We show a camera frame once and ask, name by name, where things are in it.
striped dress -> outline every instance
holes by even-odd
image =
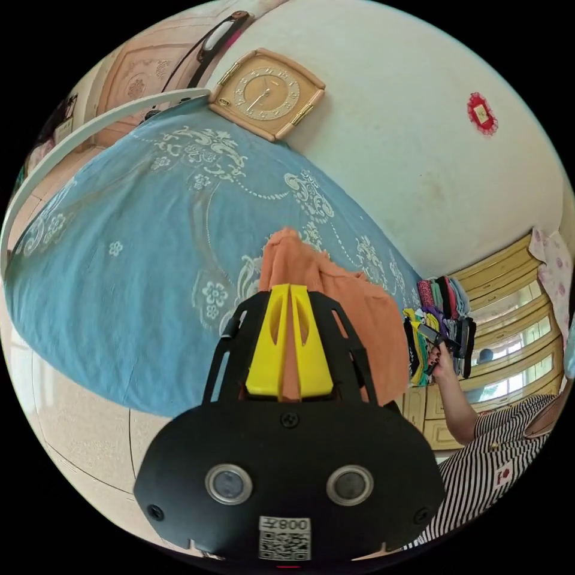
[[[445,499],[426,530],[406,549],[475,519],[513,486],[549,435],[527,439],[525,429],[555,397],[533,395],[478,417],[475,439],[440,463]]]

camera lens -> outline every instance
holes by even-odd
[[[346,465],[333,472],[327,484],[328,497],[337,505],[363,503],[373,491],[371,473],[358,465]]]
[[[241,467],[221,464],[208,471],[205,477],[208,493],[218,503],[239,505],[252,494],[252,480]]]

red logo on shirt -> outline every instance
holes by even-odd
[[[497,485],[501,485],[501,483],[504,482],[505,479],[508,478],[510,473],[511,473],[511,471],[509,470],[509,467],[505,467],[505,469],[503,471],[499,471],[497,473]]]

blue bedspread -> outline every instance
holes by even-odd
[[[285,226],[399,308],[419,305],[419,277],[354,200],[202,98],[142,124],[50,200],[13,252],[8,310],[73,381],[176,416],[201,402],[219,334]]]

glass pane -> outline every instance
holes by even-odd
[[[490,322],[496,317],[504,316],[511,311],[515,311],[532,302],[541,295],[541,286],[537,280],[528,286],[518,289],[503,299],[494,301],[478,310],[473,310],[470,316],[478,325]]]
[[[489,347],[483,349],[474,349],[471,355],[471,365],[483,365],[496,359],[504,358],[518,352],[520,349],[541,339],[551,331],[551,321],[549,316],[545,316],[538,322],[526,327],[517,334],[492,343]]]
[[[537,362],[535,365],[527,368],[525,371],[511,376],[508,379],[502,379],[495,383],[484,385],[478,389],[472,389],[465,392],[467,401],[472,404],[483,401],[495,400],[524,388],[526,385],[541,379],[553,369],[553,355]]]

